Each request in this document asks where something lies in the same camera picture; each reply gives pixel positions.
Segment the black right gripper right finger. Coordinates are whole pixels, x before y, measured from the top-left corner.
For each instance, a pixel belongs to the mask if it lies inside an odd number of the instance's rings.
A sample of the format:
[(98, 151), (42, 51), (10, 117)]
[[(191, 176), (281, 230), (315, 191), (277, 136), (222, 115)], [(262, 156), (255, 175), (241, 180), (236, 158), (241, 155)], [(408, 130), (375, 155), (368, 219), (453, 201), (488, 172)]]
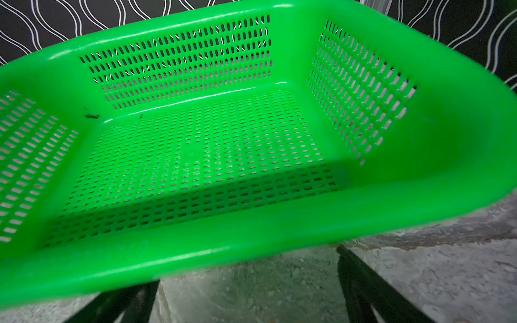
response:
[(350, 322), (432, 322), (433, 320), (389, 285), (343, 245), (337, 247), (337, 272)]

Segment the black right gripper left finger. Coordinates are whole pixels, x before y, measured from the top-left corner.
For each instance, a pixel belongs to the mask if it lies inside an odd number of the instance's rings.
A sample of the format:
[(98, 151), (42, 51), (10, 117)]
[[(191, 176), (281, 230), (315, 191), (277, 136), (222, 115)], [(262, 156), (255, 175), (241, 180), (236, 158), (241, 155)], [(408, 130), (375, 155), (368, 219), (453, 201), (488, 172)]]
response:
[(160, 280), (101, 293), (65, 322), (149, 322)]

